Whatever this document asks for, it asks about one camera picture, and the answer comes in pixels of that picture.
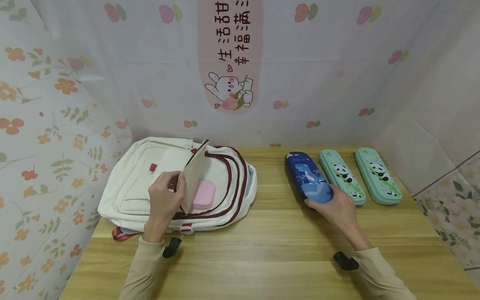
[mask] forearm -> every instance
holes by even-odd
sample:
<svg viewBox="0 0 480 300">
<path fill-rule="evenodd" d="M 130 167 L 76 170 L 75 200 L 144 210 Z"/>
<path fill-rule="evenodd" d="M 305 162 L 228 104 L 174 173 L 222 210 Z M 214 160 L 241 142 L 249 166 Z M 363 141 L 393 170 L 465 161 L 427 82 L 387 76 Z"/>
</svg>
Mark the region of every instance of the forearm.
<svg viewBox="0 0 480 300">
<path fill-rule="evenodd" d="M 151 222 L 145 225 L 144 236 L 138 239 L 137 252 L 120 292 L 121 300 L 150 299 L 160 272 L 160 260 L 165 249 L 162 241 L 165 230 L 166 227 L 161 223 Z"/>
<path fill-rule="evenodd" d="M 414 300 L 415 296 L 399 279 L 390 264 L 374 248 L 360 226 L 345 232 L 345 237 L 355 252 L 353 258 L 360 267 L 356 271 L 368 289 L 379 300 Z"/>
</svg>

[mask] pink eraser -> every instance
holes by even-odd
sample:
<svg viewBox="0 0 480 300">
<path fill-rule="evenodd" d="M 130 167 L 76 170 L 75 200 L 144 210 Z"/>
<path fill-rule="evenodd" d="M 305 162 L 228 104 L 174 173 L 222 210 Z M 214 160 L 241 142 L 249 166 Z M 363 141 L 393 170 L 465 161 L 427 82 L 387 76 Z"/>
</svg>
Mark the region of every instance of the pink eraser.
<svg viewBox="0 0 480 300">
<path fill-rule="evenodd" d="M 215 184 L 211 181 L 199 180 L 197 190 L 193 196 L 192 207 L 195 209 L 209 209 L 213 204 Z"/>
</svg>

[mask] hand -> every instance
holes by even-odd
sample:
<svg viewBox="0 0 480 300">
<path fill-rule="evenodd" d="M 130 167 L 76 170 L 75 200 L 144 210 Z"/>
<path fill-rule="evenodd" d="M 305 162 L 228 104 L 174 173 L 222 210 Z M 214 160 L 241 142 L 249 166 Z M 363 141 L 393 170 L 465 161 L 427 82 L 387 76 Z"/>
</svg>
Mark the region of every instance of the hand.
<svg viewBox="0 0 480 300">
<path fill-rule="evenodd" d="M 177 186 L 176 192 L 170 192 Z M 168 225 L 178 211 L 184 197 L 187 183 L 180 171 L 163 172 L 148 188 L 150 194 L 150 216 L 144 226 L 144 240 L 160 243 Z"/>
<path fill-rule="evenodd" d="M 352 197 L 333 184 L 330 184 L 333 198 L 330 202 L 320 204 L 305 199 L 305 204 L 322 214 L 330 223 L 338 227 L 356 251 L 373 248 L 365 231 L 357 221 L 357 211 Z"/>
</svg>

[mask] red strap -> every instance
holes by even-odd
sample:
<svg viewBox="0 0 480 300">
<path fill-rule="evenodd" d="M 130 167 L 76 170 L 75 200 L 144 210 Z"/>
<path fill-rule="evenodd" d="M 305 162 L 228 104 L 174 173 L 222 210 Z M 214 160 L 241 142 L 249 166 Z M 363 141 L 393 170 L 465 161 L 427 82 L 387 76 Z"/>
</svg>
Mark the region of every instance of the red strap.
<svg viewBox="0 0 480 300">
<path fill-rule="evenodd" d="M 129 238 L 131 238 L 132 236 L 134 236 L 136 234 L 137 233 L 127 233 L 127 234 L 125 234 L 121 231 L 120 226 L 117 226 L 112 230 L 112 237 L 116 241 L 128 240 Z"/>
</svg>

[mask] left hand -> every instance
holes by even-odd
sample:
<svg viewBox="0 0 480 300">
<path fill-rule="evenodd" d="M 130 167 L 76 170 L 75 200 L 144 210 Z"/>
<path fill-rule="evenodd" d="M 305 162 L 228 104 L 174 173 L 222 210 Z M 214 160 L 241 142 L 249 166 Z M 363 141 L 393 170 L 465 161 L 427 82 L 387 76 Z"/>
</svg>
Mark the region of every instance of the left hand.
<svg viewBox="0 0 480 300">
<path fill-rule="evenodd" d="M 168 189 L 177 185 L 176 192 Z M 168 225 L 178 211 L 184 197 L 187 183 L 180 171 L 163 172 L 148 188 L 150 194 L 150 216 L 144 226 L 144 240 L 160 243 Z"/>
</svg>

